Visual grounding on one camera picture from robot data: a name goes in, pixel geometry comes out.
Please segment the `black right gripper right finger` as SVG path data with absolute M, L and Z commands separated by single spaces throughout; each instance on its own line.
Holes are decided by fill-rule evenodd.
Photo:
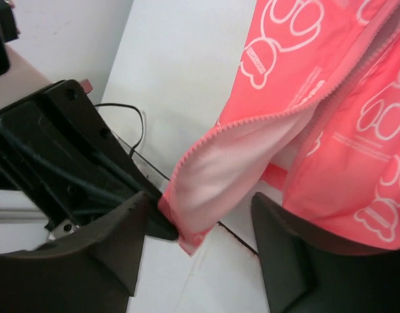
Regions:
M 362 258 L 324 252 L 290 233 L 278 205 L 258 192 L 251 215 L 271 312 L 375 312 Z

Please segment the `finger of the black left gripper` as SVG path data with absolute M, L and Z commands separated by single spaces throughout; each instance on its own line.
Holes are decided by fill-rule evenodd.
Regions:
M 150 209 L 146 235 L 165 241 L 176 241 L 179 237 L 177 228 L 157 209 Z

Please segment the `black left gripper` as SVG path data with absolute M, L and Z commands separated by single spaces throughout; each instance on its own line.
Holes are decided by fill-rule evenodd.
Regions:
M 0 109 L 0 172 L 45 214 L 47 229 L 85 226 L 143 192 L 149 231 L 162 231 L 159 189 L 138 169 L 77 81 Z

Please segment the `pink patterned hooded jacket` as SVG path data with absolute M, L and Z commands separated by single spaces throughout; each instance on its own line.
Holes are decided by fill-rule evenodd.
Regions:
M 193 254 L 258 183 L 306 240 L 400 250 L 400 1 L 258 1 L 230 97 L 159 209 Z

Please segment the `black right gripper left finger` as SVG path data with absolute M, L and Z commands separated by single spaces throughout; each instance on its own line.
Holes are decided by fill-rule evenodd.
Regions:
M 128 297 L 134 294 L 149 202 L 139 192 L 74 233 L 38 247 L 45 258 L 33 276 L 42 294 Z

